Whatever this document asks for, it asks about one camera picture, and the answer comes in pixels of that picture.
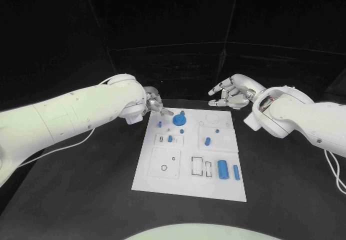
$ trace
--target black tabletop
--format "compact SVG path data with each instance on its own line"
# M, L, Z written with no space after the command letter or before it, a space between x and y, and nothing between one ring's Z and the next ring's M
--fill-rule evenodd
M188 100L164 104L231 111L247 202L132 190L149 114L135 125L117 118L84 144L40 160L0 216L0 238L122 240L165 225L208 223L285 240L346 239L346 196L324 150L303 135L293 132L280 139L263 129L253 131L244 123L250 106L233 110ZM345 169L345 158L338 158Z

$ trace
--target cable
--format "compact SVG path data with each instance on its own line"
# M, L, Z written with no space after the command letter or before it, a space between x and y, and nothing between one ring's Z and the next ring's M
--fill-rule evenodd
M113 77L115 77L115 76L109 77L99 85L104 84ZM77 143L77 144L74 144L74 145L70 145L70 146L66 146L66 147L63 147L63 148L60 148L60 149L48 152L47 154L44 154L44 155L41 155L40 157L37 157L34 160L31 160L31 161L28 161L27 163L21 164L21 165L18 166L18 168L24 167L27 164L32 163L34 161L37 161L38 159L41 159L41 158L45 157L47 155L53 154L54 152L58 152L58 151L61 151L61 150L64 150L64 149L70 149L70 148L76 147L77 145L83 144L83 143L89 140L89 138L92 137L92 135L93 135L93 133L94 133L94 130L96 130L96 128L92 130L92 133L89 134L89 137L87 137L80 143Z
M331 155L334 157L334 160L335 160L335 163L337 163L337 170L335 170L334 165L331 163L331 159L329 159L329 156L328 156L328 151L325 150L327 160L328 160L328 163L329 163L334 175L337 177L337 186L338 186L341 192L344 194L346 194L346 191L344 191L342 188L341 188L341 184L342 184L345 189L346 189L346 185L345 185L344 181L341 180L341 166L339 166L338 158L337 158L337 156L335 156L335 154L332 152L329 152L329 153L331 153Z

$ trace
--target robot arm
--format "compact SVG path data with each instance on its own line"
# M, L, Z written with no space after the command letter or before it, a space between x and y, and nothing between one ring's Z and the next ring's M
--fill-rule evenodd
M0 112L0 186L31 155L117 117L135 124L149 111L174 115L158 89L143 87L135 76L119 74L104 82Z
M210 95L220 90L223 99L213 100L211 106L239 109L253 101L253 112L244 122L256 131L263 127L273 136L285 138L299 130L315 146L346 157L346 106L334 102L315 103L295 87L266 89L241 74L223 81Z

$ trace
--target white board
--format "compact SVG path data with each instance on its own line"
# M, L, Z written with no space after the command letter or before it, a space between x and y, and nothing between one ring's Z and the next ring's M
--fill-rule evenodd
M175 115L185 111L187 124L177 126L172 116L151 114L132 189L247 202L231 112L168 109ZM220 179L220 160L227 161L230 179ZM194 174L201 169L203 175Z

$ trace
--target robotic hand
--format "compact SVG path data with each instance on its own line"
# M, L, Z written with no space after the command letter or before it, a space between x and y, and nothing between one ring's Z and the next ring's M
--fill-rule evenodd
M295 87L266 88L256 80L236 74L210 91L221 93L211 106L241 109L253 104L244 122L257 131L265 128L277 138L299 130L319 148L346 157L346 106L334 102L315 103Z
M174 115L164 107L158 89L143 87L129 74L119 74L96 86L0 112L0 186L40 150L94 130L117 117L126 118L129 124L141 122L148 112Z

